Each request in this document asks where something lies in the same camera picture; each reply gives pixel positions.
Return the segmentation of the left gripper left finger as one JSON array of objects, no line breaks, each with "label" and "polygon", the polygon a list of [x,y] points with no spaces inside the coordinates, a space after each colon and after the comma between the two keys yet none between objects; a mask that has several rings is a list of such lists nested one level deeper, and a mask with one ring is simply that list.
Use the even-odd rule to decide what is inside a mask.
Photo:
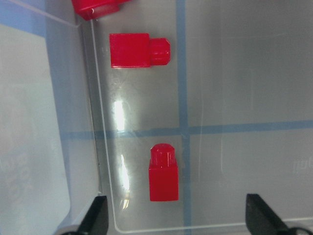
[{"label": "left gripper left finger", "polygon": [[106,235],[109,228],[108,201],[106,196],[94,198],[88,212],[78,227],[78,235]]}]

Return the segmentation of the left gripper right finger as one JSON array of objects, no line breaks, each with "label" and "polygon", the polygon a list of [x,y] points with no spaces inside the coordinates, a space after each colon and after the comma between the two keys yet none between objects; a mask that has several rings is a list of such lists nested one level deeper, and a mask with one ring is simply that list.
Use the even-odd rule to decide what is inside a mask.
[{"label": "left gripper right finger", "polygon": [[287,235],[288,226],[258,194],[246,195],[246,227],[251,235]]}]

